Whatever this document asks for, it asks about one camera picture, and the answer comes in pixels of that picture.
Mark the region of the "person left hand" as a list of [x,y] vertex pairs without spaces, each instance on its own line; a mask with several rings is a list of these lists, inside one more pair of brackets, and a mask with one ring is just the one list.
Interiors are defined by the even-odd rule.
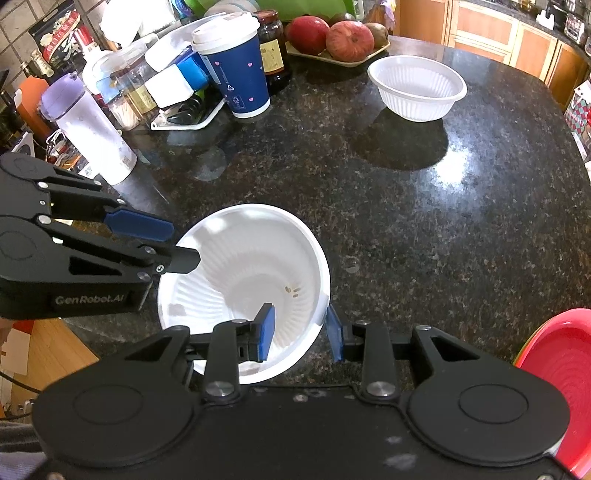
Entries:
[[0,319],[0,329],[11,329],[13,325],[13,320],[7,320],[3,318]]

